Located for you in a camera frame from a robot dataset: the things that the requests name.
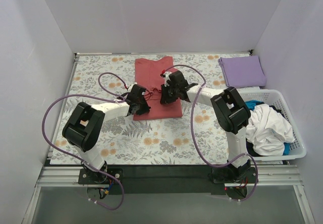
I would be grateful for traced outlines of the red t shirt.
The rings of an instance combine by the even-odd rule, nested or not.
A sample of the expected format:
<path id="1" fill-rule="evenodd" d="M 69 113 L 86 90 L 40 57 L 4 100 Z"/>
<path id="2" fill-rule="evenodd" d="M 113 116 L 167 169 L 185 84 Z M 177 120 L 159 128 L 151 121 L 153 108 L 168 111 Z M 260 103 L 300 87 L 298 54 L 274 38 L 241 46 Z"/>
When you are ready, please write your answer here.
<path id="1" fill-rule="evenodd" d="M 160 103 L 162 96 L 161 85 L 165 82 L 160 74 L 172 65 L 173 58 L 170 56 L 163 57 L 157 61 L 144 58 L 135 60 L 135 82 L 150 92 L 150 97 L 147 101 L 150 111 L 142 115 L 135 114 L 133 120 L 159 120 L 183 116 L 180 100 L 166 105 Z"/>

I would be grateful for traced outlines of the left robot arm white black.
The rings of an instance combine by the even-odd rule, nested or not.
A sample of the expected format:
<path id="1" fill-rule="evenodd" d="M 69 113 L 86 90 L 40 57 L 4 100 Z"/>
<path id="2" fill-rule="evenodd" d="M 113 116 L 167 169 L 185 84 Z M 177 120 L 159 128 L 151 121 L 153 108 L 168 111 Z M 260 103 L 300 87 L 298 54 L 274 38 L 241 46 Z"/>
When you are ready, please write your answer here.
<path id="1" fill-rule="evenodd" d="M 142 115 L 150 112 L 145 99 L 146 88 L 138 84 L 130 86 L 127 93 L 119 96 L 115 102 L 101 104 L 77 104 L 65 124 L 62 136 L 74 146 L 83 159 L 86 175 L 95 183 L 107 183 L 107 163 L 101 157 L 96 143 L 104 122 L 130 115 Z"/>

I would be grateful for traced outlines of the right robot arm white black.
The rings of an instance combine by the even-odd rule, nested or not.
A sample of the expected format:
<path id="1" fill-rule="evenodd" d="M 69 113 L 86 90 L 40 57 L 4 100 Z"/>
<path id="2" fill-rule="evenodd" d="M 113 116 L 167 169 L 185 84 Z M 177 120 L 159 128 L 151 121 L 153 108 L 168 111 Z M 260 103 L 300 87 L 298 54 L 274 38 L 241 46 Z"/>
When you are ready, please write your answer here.
<path id="1" fill-rule="evenodd" d="M 246 127 L 251 116 L 250 110 L 234 87 L 225 90 L 206 88 L 203 84 L 189 84 L 181 71 L 163 71 L 165 79 L 161 85 L 161 104 L 170 104 L 180 99 L 192 103 L 191 135 L 199 157 L 213 169 L 220 181 L 240 182 L 247 178 L 251 167 L 246 147 Z M 208 162 L 200 152 L 194 135 L 194 108 L 197 103 L 213 107 L 219 126 L 225 131 L 228 142 L 228 160 L 225 164 L 215 165 Z"/>

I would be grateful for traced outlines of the floral patterned table mat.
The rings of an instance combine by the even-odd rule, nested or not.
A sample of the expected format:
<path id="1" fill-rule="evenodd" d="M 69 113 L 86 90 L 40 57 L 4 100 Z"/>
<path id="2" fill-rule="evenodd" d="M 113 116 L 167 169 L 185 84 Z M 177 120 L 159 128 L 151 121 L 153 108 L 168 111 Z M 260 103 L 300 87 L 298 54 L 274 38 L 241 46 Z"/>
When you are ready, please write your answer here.
<path id="1" fill-rule="evenodd" d="M 51 164 L 79 164 L 77 151 L 62 136 L 62 130 L 77 103 L 97 104 L 100 98 L 121 94 L 135 81 L 136 55 L 81 55 L 69 88 L 70 98 L 57 129 Z M 116 118 L 102 126 L 97 147 L 108 164 L 203 164 L 191 135 L 192 105 L 182 103 L 181 118 L 135 121 Z M 212 107 L 197 104 L 193 129 L 204 158 L 223 164 L 228 158 L 225 132 Z"/>

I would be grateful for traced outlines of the folded purple t shirt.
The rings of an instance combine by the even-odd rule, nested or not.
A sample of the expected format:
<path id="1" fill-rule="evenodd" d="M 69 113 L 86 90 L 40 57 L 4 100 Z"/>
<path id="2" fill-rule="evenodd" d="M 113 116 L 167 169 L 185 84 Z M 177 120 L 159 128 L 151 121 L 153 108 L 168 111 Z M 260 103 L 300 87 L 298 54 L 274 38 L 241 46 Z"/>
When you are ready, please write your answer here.
<path id="1" fill-rule="evenodd" d="M 219 58 L 226 85 L 228 87 L 264 87 L 267 79 L 262 70 L 259 57 Z"/>

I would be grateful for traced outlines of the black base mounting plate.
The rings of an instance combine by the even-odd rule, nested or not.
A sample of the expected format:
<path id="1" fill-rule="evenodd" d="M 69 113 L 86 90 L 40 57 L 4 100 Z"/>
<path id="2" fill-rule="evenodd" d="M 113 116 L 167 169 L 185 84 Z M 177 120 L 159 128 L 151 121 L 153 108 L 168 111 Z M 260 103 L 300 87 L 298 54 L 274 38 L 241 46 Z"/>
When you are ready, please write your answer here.
<path id="1" fill-rule="evenodd" d="M 256 183 L 251 167 L 243 180 L 233 181 L 229 171 L 207 165 L 109 165 L 107 172 L 117 178 L 127 194 L 209 193 L 225 195 L 238 187 L 245 196 Z"/>

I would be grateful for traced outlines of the white plastic laundry basket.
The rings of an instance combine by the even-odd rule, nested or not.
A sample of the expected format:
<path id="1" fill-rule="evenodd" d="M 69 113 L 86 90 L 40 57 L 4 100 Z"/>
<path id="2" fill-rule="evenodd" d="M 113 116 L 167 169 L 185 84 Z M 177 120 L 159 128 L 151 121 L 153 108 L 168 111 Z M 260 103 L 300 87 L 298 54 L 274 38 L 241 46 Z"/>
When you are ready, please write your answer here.
<path id="1" fill-rule="evenodd" d="M 273 89 L 238 89 L 241 97 L 244 101 L 258 100 L 268 105 L 274 105 L 277 109 L 280 109 L 285 116 L 285 119 L 292 125 L 293 136 L 295 141 L 290 143 L 290 150 L 288 155 L 282 156 L 260 156 L 255 157 L 256 161 L 283 161 L 283 160 L 295 160 L 303 158 L 306 155 L 306 147 L 303 144 L 303 139 L 300 135 L 299 129 L 294 121 L 292 113 L 283 97 L 283 95 Z"/>

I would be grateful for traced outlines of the aluminium frame rail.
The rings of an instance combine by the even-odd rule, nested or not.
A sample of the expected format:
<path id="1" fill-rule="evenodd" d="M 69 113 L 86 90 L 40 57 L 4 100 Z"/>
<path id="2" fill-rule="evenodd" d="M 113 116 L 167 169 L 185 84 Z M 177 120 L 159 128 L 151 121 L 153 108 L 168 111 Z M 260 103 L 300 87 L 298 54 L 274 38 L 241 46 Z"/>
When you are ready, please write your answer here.
<path id="1" fill-rule="evenodd" d="M 103 202 L 90 201 L 98 185 L 86 182 L 80 166 L 47 165 L 40 174 L 24 223 L 314 223 L 301 175 L 294 165 L 260 165 L 256 188 L 246 201 L 238 192 L 127 194 L 114 187 Z"/>

